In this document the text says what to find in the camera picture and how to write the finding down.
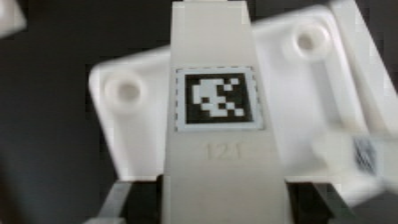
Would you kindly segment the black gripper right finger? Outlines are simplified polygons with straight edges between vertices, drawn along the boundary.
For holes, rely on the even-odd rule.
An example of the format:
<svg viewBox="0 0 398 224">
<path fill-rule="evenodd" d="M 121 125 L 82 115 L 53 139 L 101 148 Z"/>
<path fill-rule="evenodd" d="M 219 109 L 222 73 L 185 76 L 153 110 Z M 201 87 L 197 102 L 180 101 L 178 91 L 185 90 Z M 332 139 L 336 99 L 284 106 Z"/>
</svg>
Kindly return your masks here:
<svg viewBox="0 0 398 224">
<path fill-rule="evenodd" d="M 327 182 L 288 182 L 295 224 L 364 224 Z"/>
</svg>

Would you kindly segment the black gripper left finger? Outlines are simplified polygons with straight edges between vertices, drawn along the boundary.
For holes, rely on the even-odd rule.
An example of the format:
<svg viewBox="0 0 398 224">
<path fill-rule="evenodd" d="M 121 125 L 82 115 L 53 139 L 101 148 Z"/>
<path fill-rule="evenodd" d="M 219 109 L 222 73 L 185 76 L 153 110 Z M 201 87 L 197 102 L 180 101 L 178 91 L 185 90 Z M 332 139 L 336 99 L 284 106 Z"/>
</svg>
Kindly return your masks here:
<svg viewBox="0 0 398 224">
<path fill-rule="evenodd" d="M 100 211 L 82 224 L 160 224 L 162 183 L 162 175 L 149 181 L 116 181 Z"/>
</svg>

